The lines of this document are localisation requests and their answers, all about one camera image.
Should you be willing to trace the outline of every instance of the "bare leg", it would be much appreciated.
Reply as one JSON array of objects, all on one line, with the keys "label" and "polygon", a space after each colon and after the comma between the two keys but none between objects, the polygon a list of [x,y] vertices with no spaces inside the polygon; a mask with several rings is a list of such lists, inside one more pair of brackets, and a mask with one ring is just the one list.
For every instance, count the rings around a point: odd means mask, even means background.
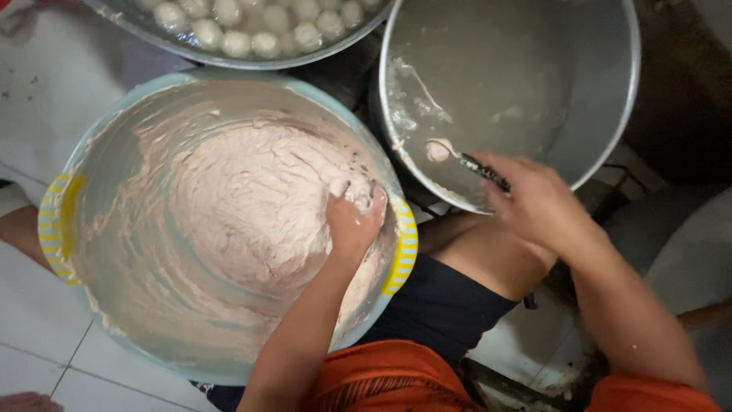
[{"label": "bare leg", "polygon": [[501,222],[454,213],[419,225],[419,251],[495,293],[519,301],[547,275],[556,256],[508,232]]},{"label": "bare leg", "polygon": [[25,206],[0,217],[0,240],[53,273],[38,240],[38,209]]}]

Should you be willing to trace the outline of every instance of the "orange cloth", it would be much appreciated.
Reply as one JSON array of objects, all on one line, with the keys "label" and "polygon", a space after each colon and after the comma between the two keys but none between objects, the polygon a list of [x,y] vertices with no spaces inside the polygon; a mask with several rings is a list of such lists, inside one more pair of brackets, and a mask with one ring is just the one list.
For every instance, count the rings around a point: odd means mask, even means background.
[{"label": "orange cloth", "polygon": [[[431,349],[387,340],[339,350],[326,358],[305,411],[484,411],[455,372]],[[610,376],[598,383],[587,412],[720,412],[687,386],[650,378]]]}]

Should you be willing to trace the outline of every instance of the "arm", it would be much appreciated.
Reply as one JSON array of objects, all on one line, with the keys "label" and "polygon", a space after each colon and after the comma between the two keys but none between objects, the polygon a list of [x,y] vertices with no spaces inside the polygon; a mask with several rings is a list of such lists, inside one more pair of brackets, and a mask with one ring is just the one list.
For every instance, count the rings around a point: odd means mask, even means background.
[{"label": "arm", "polygon": [[555,171],[526,159],[479,152],[512,184],[506,195],[485,182],[488,202],[518,236],[560,256],[572,269],[588,332],[615,372],[705,386],[678,320],[615,250]]},{"label": "arm", "polygon": [[380,188],[366,215],[330,196],[326,216],[333,248],[259,353],[239,412],[298,409],[326,357],[348,285],[384,223],[385,208]]}]

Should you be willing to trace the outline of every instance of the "white dough ball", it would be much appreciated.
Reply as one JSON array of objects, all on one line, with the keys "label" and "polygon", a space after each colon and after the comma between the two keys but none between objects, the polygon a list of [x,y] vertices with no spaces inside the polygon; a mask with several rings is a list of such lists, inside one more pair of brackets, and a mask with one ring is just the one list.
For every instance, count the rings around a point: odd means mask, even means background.
[{"label": "white dough ball", "polygon": [[343,2],[343,6],[340,8],[340,17],[343,18],[343,24],[347,28],[352,29],[364,19],[364,12],[361,9],[361,4],[356,0],[346,0]]},{"label": "white dough ball", "polygon": [[287,32],[280,36],[280,48],[282,54],[290,57],[297,54],[297,43],[295,43],[295,34]]},{"label": "white dough ball", "polygon": [[328,40],[340,39],[345,31],[343,21],[336,12],[322,12],[315,25]]},{"label": "white dough ball", "polygon": [[273,59],[280,54],[280,41],[272,33],[257,33],[252,38],[252,49],[259,56]]},{"label": "white dough ball", "polygon": [[216,50],[221,44],[223,33],[215,21],[204,18],[193,24],[193,36],[198,40],[202,48]]},{"label": "white dough ball", "polygon": [[204,18],[211,12],[209,0],[178,0],[178,4],[191,18]]},{"label": "white dough ball", "polygon": [[375,10],[379,3],[381,3],[381,0],[361,0],[361,4],[366,10]]},{"label": "white dough ball", "polygon": [[138,6],[149,11],[155,10],[155,7],[162,2],[163,0],[137,0]]},{"label": "white dough ball", "polygon": [[266,0],[239,0],[239,3],[244,7],[244,10],[259,9],[263,10],[267,5]]},{"label": "white dough ball", "polygon": [[183,9],[177,4],[160,3],[155,7],[153,14],[157,25],[163,27],[168,33],[181,34],[188,30],[188,19]]},{"label": "white dough ball", "polygon": [[316,0],[295,0],[292,11],[300,21],[313,23],[320,15],[321,7]]},{"label": "white dough ball", "polygon": [[323,45],[323,38],[312,23],[300,23],[295,30],[295,43],[302,51],[316,51]]},{"label": "white dough ball", "polygon": [[290,31],[290,15],[282,6],[267,6],[262,12],[262,19],[267,29],[275,34],[285,34]]},{"label": "white dough ball", "polygon": [[242,21],[242,7],[237,0],[214,0],[214,17],[224,27],[233,27]]},{"label": "white dough ball", "polygon": [[244,57],[252,50],[252,38],[246,33],[230,30],[221,39],[221,50],[231,57]]},{"label": "white dough ball", "polygon": [[340,9],[340,4],[343,2],[343,0],[320,0],[321,6],[323,7],[323,10],[326,11],[337,11]]}]

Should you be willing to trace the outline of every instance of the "metal pot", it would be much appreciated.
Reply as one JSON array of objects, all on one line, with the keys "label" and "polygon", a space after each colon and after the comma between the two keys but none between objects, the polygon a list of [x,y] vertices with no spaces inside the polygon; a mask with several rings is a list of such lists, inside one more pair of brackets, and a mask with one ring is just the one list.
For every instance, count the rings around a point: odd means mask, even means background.
[{"label": "metal pot", "polygon": [[381,22],[386,20],[392,9],[392,3],[384,0],[383,8],[365,15],[362,23],[349,36],[337,43],[304,56],[282,60],[244,60],[226,56],[222,51],[208,51],[179,40],[172,34],[158,27],[151,12],[144,11],[134,0],[83,0],[97,14],[112,21],[139,38],[164,48],[171,53],[206,65],[229,67],[245,70],[279,70],[316,62],[349,47],[371,33]]},{"label": "metal pot", "polygon": [[630,0],[395,2],[377,111],[402,163],[464,210],[487,213],[480,178],[430,162],[425,140],[526,155],[578,188],[627,124],[641,65]]}]

